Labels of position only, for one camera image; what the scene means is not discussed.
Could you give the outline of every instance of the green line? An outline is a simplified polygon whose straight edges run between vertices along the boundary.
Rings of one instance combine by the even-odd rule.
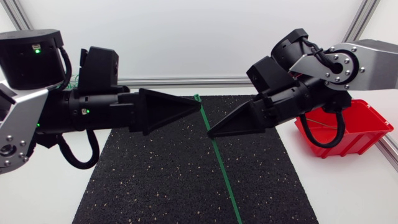
[[[195,100],[201,102],[199,94],[196,94],[194,97],[195,97]],[[210,124],[209,124],[209,121],[207,120],[207,116],[206,116],[206,113],[205,113],[205,109],[203,108],[203,105],[200,108],[200,113],[201,113],[201,115],[203,117],[203,120],[205,122],[207,131],[210,130]],[[218,164],[221,167],[221,171],[223,173],[223,177],[224,177],[224,180],[225,180],[226,188],[228,189],[229,197],[231,198],[232,206],[234,207],[234,210],[235,210],[236,218],[238,219],[238,223],[242,224],[242,219],[241,219],[241,216],[239,214],[238,206],[236,205],[236,202],[235,202],[234,194],[232,193],[231,184],[229,184],[228,176],[226,175],[226,171],[225,171],[225,168],[224,168],[223,160],[221,159],[221,155],[220,155],[220,152],[218,150],[217,142],[216,142],[215,139],[211,139],[211,143],[213,145],[214,151],[216,152]]]

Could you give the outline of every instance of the robotic arm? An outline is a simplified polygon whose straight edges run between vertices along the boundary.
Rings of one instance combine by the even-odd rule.
[[[93,130],[128,127],[151,131],[200,109],[200,103],[156,91],[130,93],[117,85],[118,55],[91,47],[82,50],[78,88],[65,90],[72,66],[58,30],[21,30],[0,34],[0,174],[28,162],[36,144],[56,144],[79,169],[93,167],[100,149]],[[58,50],[64,59],[66,72]],[[86,130],[93,151],[80,162],[63,133]]]
[[[300,117],[314,145],[334,147],[345,131],[342,111],[351,105],[347,90],[398,88],[397,45],[359,40],[323,51],[307,38],[303,29],[292,31],[272,49],[271,57],[247,71],[258,95],[209,130],[210,137],[263,133]],[[319,107],[336,114],[338,121],[336,137],[326,144],[312,136],[305,118],[306,112]]]

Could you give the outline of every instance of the black rubber mat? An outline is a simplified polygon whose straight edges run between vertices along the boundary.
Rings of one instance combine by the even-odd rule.
[[[210,124],[250,96],[202,96]],[[243,223],[318,223],[275,129],[218,138]],[[74,223],[237,223],[200,113],[112,130]]]

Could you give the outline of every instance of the black cable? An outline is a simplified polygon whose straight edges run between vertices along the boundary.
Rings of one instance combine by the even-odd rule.
[[[63,138],[62,134],[57,135],[57,143],[60,146],[61,153],[64,158],[74,167],[78,169],[89,169],[92,168],[100,159],[100,147],[98,145],[97,138],[95,137],[95,133],[93,130],[86,130],[88,141],[90,142],[91,150],[93,154],[91,158],[87,162],[80,162],[76,157],[73,155],[72,151],[68,143]]]
[[[61,51],[61,56],[63,58],[63,61],[65,62],[67,71],[65,72],[65,79],[64,79],[63,83],[59,86],[59,88],[56,89],[57,91],[64,90],[68,86],[68,84],[70,82],[70,78],[72,77],[72,65],[70,63],[67,51],[63,47],[60,47],[60,51]]]
[[[336,119],[337,119],[337,134],[336,134],[335,138],[329,143],[320,143],[313,137],[311,130],[308,127],[307,118],[305,117],[305,114],[300,115],[300,120],[301,120],[301,123],[303,124],[305,135],[307,135],[308,139],[310,140],[310,142],[312,142],[312,144],[314,144],[318,147],[322,147],[322,148],[335,147],[343,139],[346,125],[344,122],[344,117],[343,117],[342,111],[336,112]]]
[[[330,59],[326,57],[322,48],[319,48],[317,44],[308,41],[308,39],[305,37],[303,37],[302,40],[305,45],[312,47],[311,48],[312,53],[322,65],[328,67],[332,72],[335,73],[339,72],[338,67]]]

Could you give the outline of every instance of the red plastic bin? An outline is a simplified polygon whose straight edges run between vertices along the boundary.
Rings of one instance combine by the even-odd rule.
[[[330,149],[315,146],[304,133],[300,119],[295,124],[300,130],[313,153],[322,158],[328,156],[345,156],[358,153],[362,155],[374,143],[394,128],[375,109],[363,100],[352,100],[351,107],[343,111],[346,131],[341,142]],[[325,113],[321,108],[306,114],[308,126],[318,142],[326,143],[333,140],[337,132],[335,114]]]

